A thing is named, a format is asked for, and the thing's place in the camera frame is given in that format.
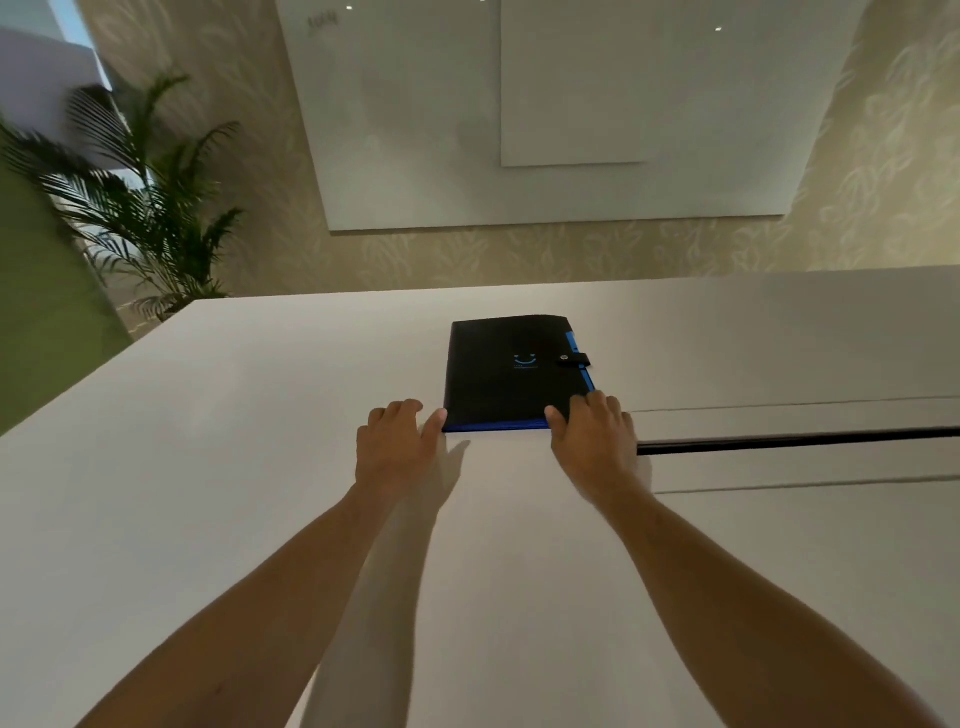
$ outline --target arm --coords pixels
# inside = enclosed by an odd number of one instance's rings
[[[78,728],[282,728],[380,529],[436,456],[446,413],[421,436],[421,409],[407,400],[373,410],[344,499],[174,633]]]
[[[553,450],[630,552],[684,664],[731,728],[936,728],[921,700],[809,607],[657,501],[616,398],[547,408]]]

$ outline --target leaf pattern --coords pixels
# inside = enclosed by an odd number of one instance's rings
[[[248,210],[222,279],[237,295],[716,276],[960,262],[960,4],[875,0],[800,192],[781,220],[330,234],[272,0],[80,0],[101,54],[142,85],[194,79],[164,110],[243,131],[214,169]]]

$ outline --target black slot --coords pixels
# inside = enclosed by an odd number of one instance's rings
[[[807,435],[763,435],[714,440],[678,440],[673,442],[638,443],[637,455],[680,455],[692,452],[723,452],[743,449],[816,448],[822,445],[854,445],[857,443],[890,443],[898,440],[936,440],[960,437],[960,427],[922,427],[886,429],[867,432],[828,432]]]

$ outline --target person's right arm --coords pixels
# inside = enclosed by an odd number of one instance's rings
[[[941,728],[892,672],[642,485],[616,398],[547,408],[566,474],[619,535],[687,669],[731,728]]]

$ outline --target person's left arm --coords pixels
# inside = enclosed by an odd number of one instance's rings
[[[436,457],[446,413],[420,434],[422,409],[416,400],[374,409],[344,499],[175,632],[78,728],[283,728],[374,540]]]

